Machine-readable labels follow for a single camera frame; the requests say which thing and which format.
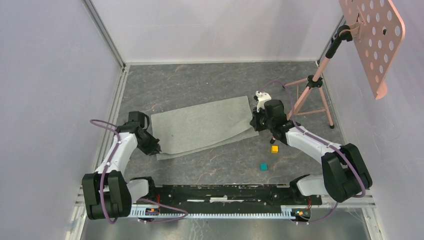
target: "teal cube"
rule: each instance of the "teal cube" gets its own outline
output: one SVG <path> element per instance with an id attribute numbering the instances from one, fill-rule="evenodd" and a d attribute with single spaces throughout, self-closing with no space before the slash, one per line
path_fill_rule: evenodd
<path id="1" fill-rule="evenodd" d="M 268 164 L 266 164 L 266 163 L 261 163 L 261 164 L 260 164 L 260 170 L 261 170 L 261 171 L 266 171 L 266 170 L 268 170 Z"/>

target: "white wall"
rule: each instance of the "white wall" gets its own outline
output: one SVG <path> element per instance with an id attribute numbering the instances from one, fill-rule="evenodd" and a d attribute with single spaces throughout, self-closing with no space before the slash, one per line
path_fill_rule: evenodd
<path id="1" fill-rule="evenodd" d="M 93 0 L 131 62 L 316 60 L 336 0 Z"/>
<path id="2" fill-rule="evenodd" d="M 82 1 L 0 4 L 0 239 L 63 239 L 120 68 Z"/>
<path id="3" fill-rule="evenodd" d="M 359 147 L 373 179 L 387 239 L 416 240 L 423 239 L 424 213 L 424 2 L 393 2 L 406 36 L 387 95 L 374 100 L 353 43 L 342 43 L 324 76 L 344 136 Z"/>

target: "circular hole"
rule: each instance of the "circular hole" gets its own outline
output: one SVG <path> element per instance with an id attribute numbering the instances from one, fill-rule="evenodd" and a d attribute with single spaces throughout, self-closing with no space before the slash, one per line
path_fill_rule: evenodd
<path id="1" fill-rule="evenodd" d="M 400 26 L 396 26 L 394 28 L 394 34 L 396 34 L 396 36 L 401 35 L 401 27 Z"/>

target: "yellow cube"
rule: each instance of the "yellow cube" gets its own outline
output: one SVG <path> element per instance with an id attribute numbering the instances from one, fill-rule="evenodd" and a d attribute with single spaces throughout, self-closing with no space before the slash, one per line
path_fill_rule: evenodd
<path id="1" fill-rule="evenodd" d="M 277 154 L 278 153 L 278 146 L 272 146 L 271 147 L 271 153 L 272 154 Z"/>

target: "pink pegboard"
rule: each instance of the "pink pegboard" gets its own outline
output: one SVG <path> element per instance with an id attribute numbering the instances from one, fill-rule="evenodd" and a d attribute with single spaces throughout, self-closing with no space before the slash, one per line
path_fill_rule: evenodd
<path id="1" fill-rule="evenodd" d="M 405 24 L 391 0 L 339 0 L 375 99 L 387 94 L 386 74 L 405 38 Z"/>

